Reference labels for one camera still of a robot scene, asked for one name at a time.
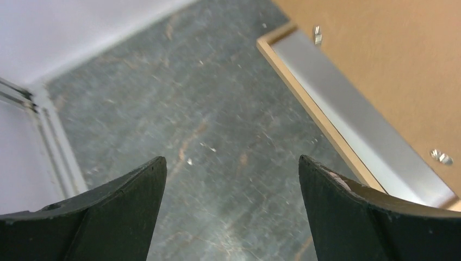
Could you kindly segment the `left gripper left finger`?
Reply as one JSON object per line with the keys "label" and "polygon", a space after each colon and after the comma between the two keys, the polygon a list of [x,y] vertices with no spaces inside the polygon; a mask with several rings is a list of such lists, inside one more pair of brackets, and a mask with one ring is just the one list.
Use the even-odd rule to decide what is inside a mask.
{"label": "left gripper left finger", "polygon": [[1,216],[1,260],[146,260],[167,178],[155,157],[35,212]]}

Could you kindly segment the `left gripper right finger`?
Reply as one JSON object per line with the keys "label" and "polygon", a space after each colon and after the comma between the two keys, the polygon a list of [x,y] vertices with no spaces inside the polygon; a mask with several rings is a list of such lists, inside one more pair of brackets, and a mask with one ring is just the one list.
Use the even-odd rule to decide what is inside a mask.
{"label": "left gripper right finger", "polygon": [[300,187],[318,260],[460,260],[460,213],[390,196],[309,156]]}

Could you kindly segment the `wooden picture frame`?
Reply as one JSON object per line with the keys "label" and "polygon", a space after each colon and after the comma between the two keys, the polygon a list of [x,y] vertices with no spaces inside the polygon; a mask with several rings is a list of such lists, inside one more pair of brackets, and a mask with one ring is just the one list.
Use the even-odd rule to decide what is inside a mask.
{"label": "wooden picture frame", "polygon": [[[332,124],[327,120],[319,108],[314,104],[313,100],[301,90],[301,86],[294,79],[287,67],[282,63],[281,59],[277,57],[272,44],[280,40],[282,37],[287,36],[289,33],[297,30],[298,28],[292,24],[287,23],[263,36],[257,40],[257,47],[265,57],[265,59],[271,64],[274,70],[282,78],[287,87],[291,90],[293,95],[298,99],[301,105],[304,107],[309,116],[315,121],[318,127],[322,130],[323,134],[332,143],[336,151],[341,155],[343,160],[347,163],[349,168],[354,172],[357,178],[365,185],[368,185],[368,181],[371,180],[371,174],[365,168],[364,164],[360,162],[358,157],[352,152],[345,140],[339,135]],[[319,44],[316,41],[312,43],[319,48]],[[456,195],[459,200],[453,209],[453,211],[460,211],[460,197]]]}

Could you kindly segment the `printed colour photo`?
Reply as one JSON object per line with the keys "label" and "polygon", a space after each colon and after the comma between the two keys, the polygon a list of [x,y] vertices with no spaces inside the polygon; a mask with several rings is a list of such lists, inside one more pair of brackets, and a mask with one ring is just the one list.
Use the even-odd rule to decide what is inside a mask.
{"label": "printed colour photo", "polygon": [[305,33],[297,29],[272,49],[369,171],[369,186],[426,206],[455,208],[455,193]]}

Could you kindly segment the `brown backing board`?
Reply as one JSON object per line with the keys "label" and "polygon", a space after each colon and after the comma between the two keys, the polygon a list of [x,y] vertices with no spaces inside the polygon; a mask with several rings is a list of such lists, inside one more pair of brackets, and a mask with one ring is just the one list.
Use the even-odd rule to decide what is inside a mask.
{"label": "brown backing board", "polygon": [[460,1],[277,1],[460,194]]}

